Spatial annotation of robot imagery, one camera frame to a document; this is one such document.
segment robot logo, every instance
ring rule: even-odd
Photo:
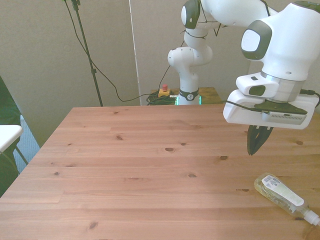
[[[193,96],[192,94],[189,94],[189,95],[187,96],[187,98],[188,98],[189,101],[191,101],[191,100],[194,99],[194,96]]]

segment tabletop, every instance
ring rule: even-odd
[[[22,133],[19,125],[0,125],[0,152],[6,150]]]
[[[249,156],[223,107],[73,108],[0,198],[0,239],[320,239],[254,188],[274,174],[320,215],[320,116]]]

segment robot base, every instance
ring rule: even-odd
[[[304,129],[308,126],[318,97],[314,95],[299,95],[295,101],[290,102],[293,106],[307,111],[306,115],[297,117],[296,114],[285,114],[275,112],[275,118],[266,116],[266,113],[250,111],[231,103],[226,103],[223,116],[228,123],[245,124],[254,126],[276,127],[286,129]],[[254,108],[255,104],[261,104],[264,98],[246,96],[240,90],[234,90],[228,97],[228,101],[239,104],[248,108]]]
[[[201,96],[196,96],[193,100],[188,101],[185,97],[180,94],[176,98],[175,105],[201,105]]]

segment microphone stand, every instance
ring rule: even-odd
[[[76,16],[78,18],[78,22],[79,22],[79,25],[80,25],[80,29],[81,29],[81,33],[82,33],[82,38],[83,38],[86,54],[88,56],[90,67],[91,67],[91,73],[92,73],[92,76],[93,76],[93,81],[94,81],[96,93],[97,93],[98,98],[99,98],[100,106],[103,107],[104,105],[102,103],[102,99],[101,99],[101,95],[100,95],[100,91],[99,91],[99,87],[98,87],[98,82],[97,82],[97,78],[96,78],[97,70],[93,67],[93,64],[92,64],[92,60],[91,60],[90,53],[89,53],[89,48],[88,48],[87,41],[86,41],[85,32],[84,32],[84,29],[82,27],[80,15],[79,15],[79,7],[78,6],[80,5],[80,0],[71,0],[71,1],[72,1],[73,9],[76,12]]]

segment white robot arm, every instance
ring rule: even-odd
[[[302,95],[311,64],[320,53],[320,6],[296,1],[276,12],[261,0],[189,0],[182,9],[189,47],[170,51],[168,61],[180,75],[180,104],[198,104],[198,77],[190,67],[207,64],[209,29],[247,27],[241,42],[244,56],[263,62],[261,72],[240,76],[225,105],[229,123],[248,124],[248,153],[254,154],[273,127],[304,129],[318,97]]]

